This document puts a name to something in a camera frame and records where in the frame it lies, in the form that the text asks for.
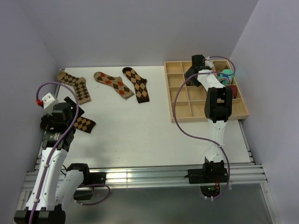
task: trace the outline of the metal frame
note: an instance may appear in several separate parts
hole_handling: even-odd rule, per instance
[[[55,96],[59,93],[59,86],[56,89]],[[256,165],[241,122],[239,122],[243,138],[250,156],[250,163],[231,164],[230,188],[233,184],[251,184],[259,183],[263,191],[263,196],[273,224],[280,224],[279,215],[269,191],[268,181],[262,165]],[[40,166],[41,150],[36,161],[34,172],[27,173],[22,192],[18,202],[17,210],[25,209],[26,202],[33,190],[38,169]],[[185,178],[188,169],[202,168],[202,165],[183,165],[183,166],[162,166],[162,167],[142,167],[142,168],[92,168],[90,172],[106,172],[106,184],[113,189],[131,189],[131,188],[159,188],[159,187],[187,187],[199,184],[189,184]],[[64,179],[64,175],[59,176],[59,187]]]

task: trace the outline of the teal object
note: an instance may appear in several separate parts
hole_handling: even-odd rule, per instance
[[[233,74],[234,72],[230,69],[225,69],[225,70],[222,71],[222,73],[230,75],[230,74]],[[226,76],[226,75],[223,75],[223,74],[220,74],[218,76],[219,82],[223,85],[232,84],[233,78],[234,78],[234,76]]]

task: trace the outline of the argyle sock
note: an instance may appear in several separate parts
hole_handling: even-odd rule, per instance
[[[129,99],[134,95],[134,93],[122,82],[121,77],[113,77],[98,71],[94,73],[93,78],[98,83],[113,87],[114,90],[124,99]]]
[[[77,78],[72,76],[64,71],[59,72],[57,79],[66,85],[70,85],[74,88],[75,94],[79,101],[79,104],[84,104],[90,102],[92,99],[90,98],[89,92],[86,87],[85,78]]]
[[[79,117],[74,123],[75,128],[86,133],[90,133],[95,125],[96,123],[93,120],[84,117]]]
[[[134,84],[136,98],[138,103],[150,101],[148,90],[146,89],[145,78],[141,78],[134,69],[126,67],[122,69],[122,73]]]

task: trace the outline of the red cable connector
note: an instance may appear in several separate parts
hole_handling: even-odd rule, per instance
[[[43,107],[43,102],[40,99],[36,99],[37,105]]]

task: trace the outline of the brown sock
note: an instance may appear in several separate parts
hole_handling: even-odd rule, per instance
[[[92,99],[88,93],[86,87],[86,80],[85,78],[77,78],[72,76],[64,71],[59,72],[57,79],[66,85],[70,85],[74,88],[75,94],[78,98],[79,104],[84,104],[90,102]]]
[[[74,123],[75,128],[86,133],[90,133],[95,125],[96,123],[93,120],[84,117],[79,117]]]
[[[134,93],[122,82],[121,77],[113,77],[98,71],[94,73],[93,78],[98,83],[113,87],[114,90],[124,99],[129,99],[134,95]]]
[[[141,78],[134,69],[129,67],[123,68],[122,73],[131,81],[131,83],[134,84],[138,103],[149,102],[150,97],[148,90],[146,89],[147,80],[145,78]]]

